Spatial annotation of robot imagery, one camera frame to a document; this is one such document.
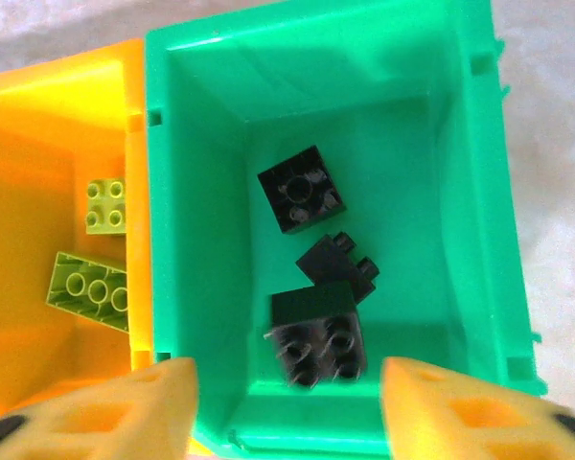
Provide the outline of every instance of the yellow plastic bin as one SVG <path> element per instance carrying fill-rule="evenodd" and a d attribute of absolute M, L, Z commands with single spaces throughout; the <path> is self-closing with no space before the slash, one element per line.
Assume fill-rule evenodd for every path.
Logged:
<path fill-rule="evenodd" d="M 0 415 L 151 364 L 143 41 L 0 74 Z M 87 183 L 126 179 L 124 236 Z M 129 333 L 48 307 L 58 251 L 126 262 Z"/>

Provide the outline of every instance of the plastic toy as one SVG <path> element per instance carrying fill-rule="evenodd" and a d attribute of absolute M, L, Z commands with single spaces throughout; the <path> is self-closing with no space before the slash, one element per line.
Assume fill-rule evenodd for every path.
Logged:
<path fill-rule="evenodd" d="M 88 235 L 126 233 L 126 183 L 123 179 L 93 180 L 87 185 Z"/>
<path fill-rule="evenodd" d="M 316 146 L 258 174 L 284 233 L 294 233 L 345 209 Z"/>
<path fill-rule="evenodd" d="M 143 40 L 0 73 L 0 416 L 152 364 Z M 127 239 L 87 235 L 86 188 L 127 184 Z M 126 266 L 128 333 L 47 307 L 61 250 Z"/>
<path fill-rule="evenodd" d="M 0 460 L 182 460 L 197 391 L 181 358 L 18 409 L 0 420 Z"/>
<path fill-rule="evenodd" d="M 127 332 L 126 272 L 58 252 L 47 304 Z"/>
<path fill-rule="evenodd" d="M 272 331 L 288 379 L 314 387 L 320 379 L 357 380 L 366 358 L 348 282 L 273 294 Z"/>
<path fill-rule="evenodd" d="M 155 353 L 195 359 L 195 437 L 217 456 L 387 458 L 388 353 L 545 391 L 501 48 L 489 0 L 278 2 L 147 35 Z M 287 237 L 258 174 L 313 145 L 348 211 Z M 288 386 L 268 296 L 305 286 L 295 260 L 341 231 L 382 276 L 358 307 L 367 370 Z"/>
<path fill-rule="evenodd" d="M 296 264 L 316 285 L 332 281 L 349 281 L 354 299 L 359 304 L 375 290 L 373 280 L 380 274 L 377 266 L 368 257 L 357 264 L 349 253 L 356 247 L 345 232 L 334 238 L 325 235 Z"/>
<path fill-rule="evenodd" d="M 385 362 L 395 460 L 575 460 L 566 407 L 413 359 Z"/>
<path fill-rule="evenodd" d="M 566 407 L 396 357 L 382 388 L 388 458 L 575 460 Z M 0 420 L 0 460 L 181 460 L 196 395 L 181 358 L 22 408 Z"/>

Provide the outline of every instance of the plastic storage bin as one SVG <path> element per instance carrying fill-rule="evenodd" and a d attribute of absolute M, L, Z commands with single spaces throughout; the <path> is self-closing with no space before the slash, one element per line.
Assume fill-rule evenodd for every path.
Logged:
<path fill-rule="evenodd" d="M 86 235 L 124 177 L 128 236 Z M 0 74 L 0 415 L 151 363 L 143 41 Z M 45 304 L 58 251 L 127 259 L 129 334 Z"/>
<path fill-rule="evenodd" d="M 292 1 L 146 37 L 156 358 L 193 357 L 217 454 L 386 457 L 380 368 L 414 357 L 544 391 L 520 268 L 488 0 Z M 257 174 L 316 145 L 347 210 L 283 235 Z M 347 232 L 379 266 L 369 369 L 286 385 L 268 296 Z"/>

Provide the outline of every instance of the black lego duplo brick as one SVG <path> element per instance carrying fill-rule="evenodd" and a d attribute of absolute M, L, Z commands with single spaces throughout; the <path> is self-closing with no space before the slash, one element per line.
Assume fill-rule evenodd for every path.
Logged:
<path fill-rule="evenodd" d="M 271 335 L 290 383 L 357 380 L 366 369 L 356 302 L 348 282 L 304 287 L 271 297 Z"/>
<path fill-rule="evenodd" d="M 316 146 L 258 174 L 283 233 L 294 233 L 345 209 Z"/>
<path fill-rule="evenodd" d="M 375 290 L 373 280 L 380 271 L 368 257 L 354 263 L 349 253 L 355 247 L 356 244 L 345 232 L 334 238 L 325 235 L 296 264 L 316 286 L 349 281 L 354 300 L 359 304 Z"/>

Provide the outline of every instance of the bin floor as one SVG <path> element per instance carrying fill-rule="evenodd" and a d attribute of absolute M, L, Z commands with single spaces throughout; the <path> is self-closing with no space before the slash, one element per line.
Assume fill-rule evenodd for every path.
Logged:
<path fill-rule="evenodd" d="M 289 449 L 294 442 L 306 449 L 306 442 L 298 440 L 306 434 L 317 437 L 318 442 L 319 438 L 332 437 L 333 432 L 345 436 L 350 428 L 340 431 L 339 426 L 345 423 L 337 425 L 337 416 L 345 420 L 344 413 L 340 417 L 340 413 L 330 407 L 323 409 L 318 403 L 318 410 L 311 415 L 310 402 L 329 396 L 333 397 L 332 405 L 344 407 L 350 416 L 368 407 L 362 413 L 372 417 L 359 428 L 352 424 L 351 430 L 367 432 L 358 434 L 365 439 L 376 432 L 378 439 L 368 439 L 372 443 L 369 449 L 384 454 L 387 442 L 380 429 L 378 401 L 382 360 L 405 356 L 458 370 L 466 366 L 450 349 L 449 336 L 458 331 L 451 323 L 459 319 L 441 239 L 432 134 L 425 98 L 349 107 L 251 127 L 247 180 L 253 328 L 248 343 L 248 397 L 231 424 L 237 444 L 256 449 L 264 443 L 265 430 L 253 423 L 255 413 L 264 407 L 284 412 L 280 414 L 284 426 L 307 430 L 287 429 L 282 433 L 283 441 L 274 442 L 276 449 L 282 447 L 277 443 Z M 283 235 L 256 174 L 310 145 L 319 147 L 347 210 L 296 235 Z M 289 387 L 282 364 L 275 357 L 274 343 L 264 339 L 269 324 L 268 296 L 310 286 L 295 261 L 322 235 L 340 231 L 356 242 L 356 259 L 369 256 L 380 270 L 377 289 L 358 305 L 369 368 L 356 383 L 322 381 L 311 391 Z M 461 337 L 452 339 L 460 341 Z M 367 430 L 365 426 L 377 429 Z"/>

